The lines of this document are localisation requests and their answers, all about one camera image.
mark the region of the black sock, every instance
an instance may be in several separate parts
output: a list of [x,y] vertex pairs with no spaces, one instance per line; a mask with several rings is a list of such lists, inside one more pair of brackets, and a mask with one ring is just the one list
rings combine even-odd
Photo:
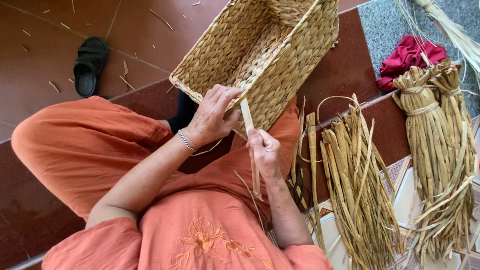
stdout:
[[177,100],[177,115],[167,119],[173,134],[186,127],[195,114],[195,102],[180,89],[178,90]]

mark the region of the wrist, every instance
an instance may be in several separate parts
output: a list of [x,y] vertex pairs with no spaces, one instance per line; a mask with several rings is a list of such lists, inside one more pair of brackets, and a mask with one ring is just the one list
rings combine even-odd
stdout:
[[204,145],[202,136],[198,134],[198,132],[196,132],[194,129],[185,127],[181,129],[181,132],[192,148],[198,150]]
[[270,175],[263,177],[265,183],[279,183],[284,182],[282,172],[280,171],[280,167],[277,167]]

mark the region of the black sandal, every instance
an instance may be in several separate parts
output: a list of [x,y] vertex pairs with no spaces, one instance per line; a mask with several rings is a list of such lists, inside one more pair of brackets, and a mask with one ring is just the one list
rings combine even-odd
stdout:
[[88,98],[95,94],[98,76],[107,63],[108,47],[99,37],[89,37],[78,48],[78,58],[73,65],[75,90]]

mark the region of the sleeve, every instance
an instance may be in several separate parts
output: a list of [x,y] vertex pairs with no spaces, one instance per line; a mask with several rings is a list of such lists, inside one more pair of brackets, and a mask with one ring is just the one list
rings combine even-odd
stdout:
[[45,254],[42,269],[137,269],[141,244],[134,219],[111,219],[54,246]]
[[295,270],[333,270],[327,256],[316,245],[291,245],[283,254]]

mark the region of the wrinkled hand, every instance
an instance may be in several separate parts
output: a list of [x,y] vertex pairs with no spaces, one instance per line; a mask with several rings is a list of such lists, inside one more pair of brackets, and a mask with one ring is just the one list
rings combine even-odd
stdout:
[[280,171],[280,142],[263,129],[248,130],[247,148],[253,151],[255,166],[266,182],[283,179]]
[[182,129],[190,145],[198,149],[203,145],[227,136],[237,123],[240,110],[225,115],[228,104],[237,98],[243,89],[215,85],[208,90],[198,106],[190,124]]

